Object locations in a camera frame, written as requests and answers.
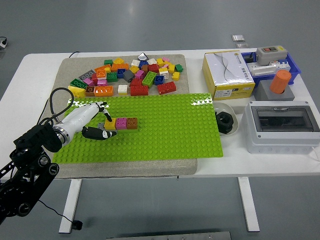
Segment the electrical enclosure box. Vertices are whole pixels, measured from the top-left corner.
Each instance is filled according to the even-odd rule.
[[[241,124],[252,154],[308,154],[320,143],[320,129],[305,101],[251,101]]]
[[[202,71],[213,100],[249,98],[255,87],[238,50],[206,53]]]

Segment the cardboard box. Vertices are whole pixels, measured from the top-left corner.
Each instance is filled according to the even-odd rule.
[[[202,71],[213,100],[249,98],[255,87],[238,50],[207,52]]]

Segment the black nut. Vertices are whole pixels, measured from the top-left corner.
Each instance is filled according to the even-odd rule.
[[[222,111],[218,113],[216,116],[216,123],[218,125],[218,130],[222,134],[227,134],[232,130],[232,126],[234,124],[234,119],[231,114]]]

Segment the gray block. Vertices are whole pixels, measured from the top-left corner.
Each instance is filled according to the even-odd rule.
[[[270,90],[271,80],[261,80],[254,92],[256,101],[293,101],[295,99],[294,93],[291,91],[289,85],[286,86],[284,92],[281,94],[274,93]]]
[[[128,83],[131,83],[132,79],[134,79],[134,73],[129,69],[123,73],[123,79],[126,80]]]

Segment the gray felt mat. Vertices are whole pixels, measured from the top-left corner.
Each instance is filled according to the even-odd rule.
[[[138,56],[120,56],[120,57],[78,57],[66,58],[62,61],[57,72],[53,89],[67,88],[69,83],[88,72],[103,66],[104,60],[116,58],[123,59],[131,65],[133,59]],[[177,91],[168,94],[188,94],[188,78],[185,57],[181,54],[176,55],[148,55],[150,59],[166,57],[173,64],[180,64],[183,72],[180,74],[179,81],[175,81]],[[172,81],[172,74],[166,82]],[[114,87],[114,97],[118,96],[118,85],[128,85],[124,79],[118,82],[111,82],[109,85]],[[158,95],[158,90],[152,86],[149,95]],[[70,98],[70,95],[63,91],[54,94],[53,106],[56,113],[63,110]],[[50,110],[46,109],[43,117],[51,116]],[[159,177],[175,175],[191,175],[197,170],[197,159],[173,159],[173,160],[152,160],[152,161],[127,161],[127,162],[99,162],[99,163],[74,163],[60,164],[60,171],[57,178],[108,178],[108,177]]]

